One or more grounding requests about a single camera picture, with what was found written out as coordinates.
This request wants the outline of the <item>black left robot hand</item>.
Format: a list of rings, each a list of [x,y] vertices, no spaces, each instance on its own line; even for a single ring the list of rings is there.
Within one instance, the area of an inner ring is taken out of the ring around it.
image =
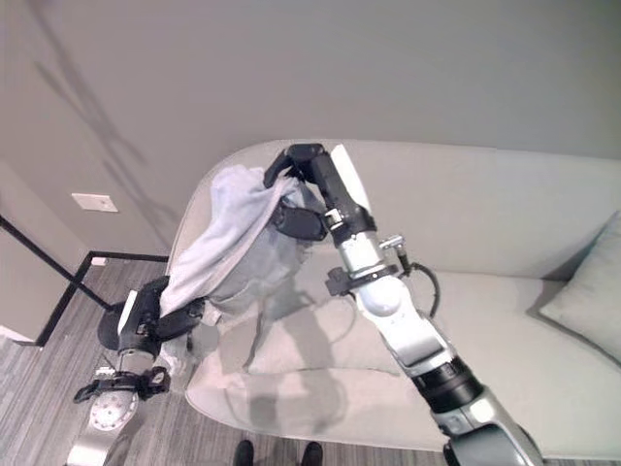
[[[190,333],[202,320],[205,299],[197,298],[165,316],[160,298],[169,277],[162,276],[144,285],[118,333],[118,351],[139,350],[156,357],[165,342]]]

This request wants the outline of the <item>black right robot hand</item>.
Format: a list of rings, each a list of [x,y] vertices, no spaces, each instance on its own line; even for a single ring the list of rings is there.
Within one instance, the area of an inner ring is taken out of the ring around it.
[[[319,188],[325,209],[290,207],[283,200],[271,217],[276,230],[288,237],[303,241],[321,241],[328,234],[339,246],[350,237],[364,232],[376,232],[371,210],[357,203],[347,191],[329,152],[320,144],[295,144],[282,150],[264,175],[265,187],[272,187],[278,175],[311,183]]]

